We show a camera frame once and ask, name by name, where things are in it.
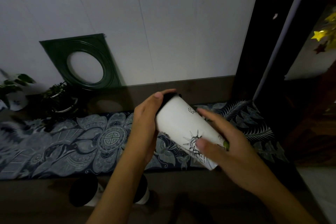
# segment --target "potted plant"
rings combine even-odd
[[[0,84],[0,100],[3,106],[13,111],[21,110],[28,104],[28,99],[20,86],[27,86],[29,83],[35,83],[35,81],[26,74],[9,76],[3,70],[1,70],[1,73],[7,78]]]
[[[72,96],[72,91],[65,82],[55,84],[42,93],[42,104],[48,112],[72,113],[75,111],[78,98]]]

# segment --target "fingernail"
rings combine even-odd
[[[204,139],[202,139],[202,138],[200,138],[200,139],[198,139],[196,142],[195,142],[195,144],[196,144],[196,146],[197,146],[197,148],[199,149],[199,150],[203,150],[204,149],[204,147],[205,147],[205,145],[206,145],[206,140],[204,140]]]
[[[156,98],[160,98],[161,96],[162,96],[162,93],[160,91],[154,94],[154,97]]]

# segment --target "patterned cloth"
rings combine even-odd
[[[197,105],[224,116],[241,130],[267,161],[288,162],[273,132],[254,103],[229,101]],[[0,180],[35,179],[94,173],[111,173],[120,159],[131,132],[133,112],[93,114],[56,124],[45,132],[42,120],[26,126],[0,122]],[[159,134],[147,171],[204,168]]]

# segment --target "person's left hand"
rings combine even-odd
[[[176,89],[164,90],[151,95],[134,109],[132,131],[125,151],[143,160],[144,167],[152,159],[158,132],[155,130],[155,115],[162,104],[163,95],[175,92]]]

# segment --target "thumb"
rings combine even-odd
[[[196,146],[204,156],[210,158],[220,166],[223,166],[228,159],[228,155],[223,147],[213,144],[206,139],[198,139]]]
[[[163,101],[163,94],[161,92],[157,92],[153,94],[147,101],[145,105],[145,110],[143,114],[145,117],[149,119],[154,119],[155,115],[160,108]]]

